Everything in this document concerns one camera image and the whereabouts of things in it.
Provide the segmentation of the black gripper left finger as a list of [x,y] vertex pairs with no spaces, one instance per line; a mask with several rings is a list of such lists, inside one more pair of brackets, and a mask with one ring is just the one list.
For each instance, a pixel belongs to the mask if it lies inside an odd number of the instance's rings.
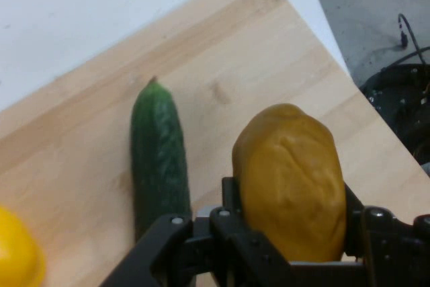
[[242,218],[239,183],[222,180],[222,205],[207,217],[158,218],[102,286],[191,286],[210,273],[218,286],[289,286],[291,267]]

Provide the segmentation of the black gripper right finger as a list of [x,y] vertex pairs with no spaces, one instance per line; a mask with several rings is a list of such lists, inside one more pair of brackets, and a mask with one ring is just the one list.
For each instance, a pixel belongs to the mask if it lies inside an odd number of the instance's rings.
[[345,188],[345,253],[361,258],[368,286],[429,285],[429,215],[413,224],[379,206],[364,206]]

